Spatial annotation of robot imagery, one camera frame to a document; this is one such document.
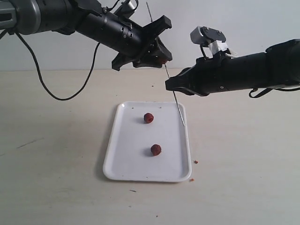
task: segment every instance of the table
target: table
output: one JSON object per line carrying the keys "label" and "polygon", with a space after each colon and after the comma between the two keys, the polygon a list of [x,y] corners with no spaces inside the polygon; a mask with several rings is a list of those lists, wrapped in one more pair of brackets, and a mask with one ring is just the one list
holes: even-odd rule
{"label": "table", "polygon": [[[172,69],[172,76],[180,70]],[[43,71],[72,95],[87,71]],[[0,73],[0,224],[298,225],[300,93],[189,97],[194,182],[110,181],[102,173],[116,106],[173,101],[163,69],[95,71],[52,99],[36,72]]]}

